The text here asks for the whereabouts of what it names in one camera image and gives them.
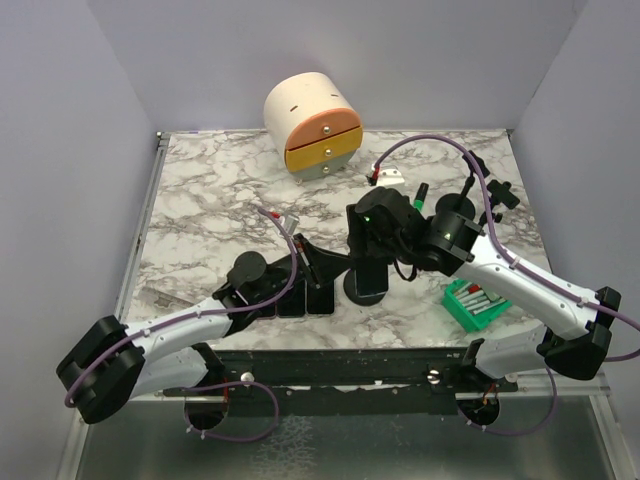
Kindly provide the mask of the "grey-cased phone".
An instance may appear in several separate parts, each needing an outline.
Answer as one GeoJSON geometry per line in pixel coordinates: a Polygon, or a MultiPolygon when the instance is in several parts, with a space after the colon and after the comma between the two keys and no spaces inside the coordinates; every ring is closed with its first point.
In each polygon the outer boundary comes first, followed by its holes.
{"type": "Polygon", "coordinates": [[[332,315],[335,312],[335,288],[331,282],[324,286],[306,286],[306,313],[332,315]]]}

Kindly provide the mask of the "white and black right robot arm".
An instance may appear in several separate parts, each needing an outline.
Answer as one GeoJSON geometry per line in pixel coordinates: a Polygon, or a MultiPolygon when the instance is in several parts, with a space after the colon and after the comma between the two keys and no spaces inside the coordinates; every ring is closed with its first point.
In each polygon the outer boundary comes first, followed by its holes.
{"type": "Polygon", "coordinates": [[[620,301],[615,291],[571,284],[504,249],[493,233],[455,211],[425,217],[393,188],[370,190],[346,212],[357,270],[379,260],[438,272],[492,291],[539,320],[524,333],[474,341],[459,367],[467,389],[541,368],[586,381],[605,362],[620,301]]]}

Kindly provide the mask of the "white-edged back phone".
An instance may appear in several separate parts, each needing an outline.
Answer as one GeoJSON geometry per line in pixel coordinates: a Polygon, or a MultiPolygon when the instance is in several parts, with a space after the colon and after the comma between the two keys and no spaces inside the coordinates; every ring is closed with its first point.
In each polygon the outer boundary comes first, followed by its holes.
{"type": "Polygon", "coordinates": [[[356,266],[356,289],[361,295],[387,293],[389,288],[388,266],[384,261],[365,261],[356,266]]]}

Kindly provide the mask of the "black back phone stand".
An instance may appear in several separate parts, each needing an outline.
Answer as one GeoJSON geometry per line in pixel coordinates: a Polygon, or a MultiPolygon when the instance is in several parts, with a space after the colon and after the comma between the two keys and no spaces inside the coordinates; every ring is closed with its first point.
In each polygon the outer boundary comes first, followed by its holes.
{"type": "Polygon", "coordinates": [[[386,296],[385,292],[373,295],[361,295],[356,289],[355,272],[348,270],[343,279],[343,290],[347,299],[358,306],[369,307],[379,304],[386,296]]]}

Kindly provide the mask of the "black round-base phone stand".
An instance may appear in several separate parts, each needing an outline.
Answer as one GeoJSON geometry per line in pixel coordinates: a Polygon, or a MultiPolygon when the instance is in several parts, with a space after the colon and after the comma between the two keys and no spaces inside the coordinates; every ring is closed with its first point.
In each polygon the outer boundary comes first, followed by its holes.
{"type": "Polygon", "coordinates": [[[465,180],[464,186],[459,193],[449,193],[442,196],[435,206],[435,214],[440,216],[447,212],[456,213],[468,220],[473,221],[476,215],[476,209],[472,201],[468,198],[468,194],[475,184],[476,172],[473,169],[467,157],[464,157],[469,167],[469,175],[465,180]]]}

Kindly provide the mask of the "purple-edged black phone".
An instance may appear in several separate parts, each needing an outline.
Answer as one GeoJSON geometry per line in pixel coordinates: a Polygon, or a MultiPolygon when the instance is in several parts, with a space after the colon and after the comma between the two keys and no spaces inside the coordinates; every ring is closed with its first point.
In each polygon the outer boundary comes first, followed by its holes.
{"type": "Polygon", "coordinates": [[[259,319],[272,319],[277,316],[276,305],[272,304],[260,310],[259,319]]]}

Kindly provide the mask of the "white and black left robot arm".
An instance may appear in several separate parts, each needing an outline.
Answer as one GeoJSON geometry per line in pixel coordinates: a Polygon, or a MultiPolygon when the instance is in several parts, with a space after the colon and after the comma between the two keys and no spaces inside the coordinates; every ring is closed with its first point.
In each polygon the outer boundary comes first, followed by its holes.
{"type": "Polygon", "coordinates": [[[214,392],[221,371],[207,341],[282,315],[287,303],[307,303],[353,265],[347,255],[318,248],[301,234],[286,242],[288,254],[273,262],[256,251],[240,254],[223,285],[191,307],[141,323],[114,315],[97,320],[56,368],[65,406],[95,424],[140,395],[171,388],[214,392]]]}

